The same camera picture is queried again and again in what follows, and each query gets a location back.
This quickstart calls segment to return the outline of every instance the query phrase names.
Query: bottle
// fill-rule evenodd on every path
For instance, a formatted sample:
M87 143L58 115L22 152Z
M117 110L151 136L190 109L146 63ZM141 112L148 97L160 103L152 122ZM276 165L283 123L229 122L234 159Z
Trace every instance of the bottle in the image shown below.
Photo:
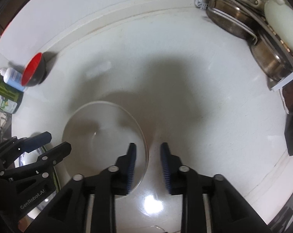
M5 84L0 76L0 111L14 114L21 104L23 92Z
M6 84L9 84L21 92L26 91L27 88L21 85L21 73L17 72L14 68L0 68L0 74L3 76L3 81Z

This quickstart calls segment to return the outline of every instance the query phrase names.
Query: bottle label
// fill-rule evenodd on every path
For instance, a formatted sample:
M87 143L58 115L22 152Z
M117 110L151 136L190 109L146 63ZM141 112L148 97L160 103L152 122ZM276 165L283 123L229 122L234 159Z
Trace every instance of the bottle label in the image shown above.
M17 107L17 103L0 95L0 110L12 114Z

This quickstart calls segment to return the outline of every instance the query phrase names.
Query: green bottle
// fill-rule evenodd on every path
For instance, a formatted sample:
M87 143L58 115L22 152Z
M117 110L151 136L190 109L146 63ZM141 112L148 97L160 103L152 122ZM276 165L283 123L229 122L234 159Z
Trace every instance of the green bottle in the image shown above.
M0 76L0 110L14 114L21 104L23 92L11 87L3 81Z

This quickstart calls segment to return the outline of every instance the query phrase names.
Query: dish drying rack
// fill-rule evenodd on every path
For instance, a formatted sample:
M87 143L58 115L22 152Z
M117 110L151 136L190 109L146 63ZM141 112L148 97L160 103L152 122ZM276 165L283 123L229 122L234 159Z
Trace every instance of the dish drying rack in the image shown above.
M250 15L275 41L275 43L279 46L283 54L285 55L287 61L290 63L292 69L293 69L293 52L288 48L288 46L279 38L279 36L276 34L276 32L271 28L271 26L267 23L265 17L260 15L258 12L256 12L256 9L250 8L249 5L244 3L241 0L229 0L232 4L239 7L243 11L245 11L248 15ZM195 0L195 5L198 8L207 9L208 2L205 2L204 0ZM243 25L242 22L238 21L235 18L231 18L229 15L227 19L228 20L234 20L237 21L240 25ZM257 41L257 36L254 34L254 32L251 32L251 35L254 37L255 41ZM290 81L293 80L293 71L287 75L285 78L281 79L278 82L272 81L270 82L269 89L272 91L277 91L284 87L286 84L288 84Z

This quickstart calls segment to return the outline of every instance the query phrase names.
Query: dish rack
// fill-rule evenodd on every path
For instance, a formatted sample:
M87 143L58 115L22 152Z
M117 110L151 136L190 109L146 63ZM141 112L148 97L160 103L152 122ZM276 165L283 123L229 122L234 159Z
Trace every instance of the dish rack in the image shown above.
M239 7L244 12L246 12L249 16L251 16L266 32L269 34L274 42L278 45L278 47L281 49L283 54L285 55L285 58L289 62L289 64L292 67L292 72L281 79L280 81L272 81L269 82L269 89L272 91L277 91L284 87L287 83L293 80L293 52L288 48L288 46L280 39L280 37L276 34L276 32L271 28L271 26L266 21L265 17L255 8L249 7L246 3L244 3L241 0L229 0L233 5ZM195 5L201 9L207 9L208 3L204 0L196 0ZM239 25L241 28L243 28L246 32L248 32L254 40L254 43L257 42L258 37L256 36L255 32L250 29L248 26L237 20L236 18L226 14L223 11L220 11L218 9L212 9L212 12Z

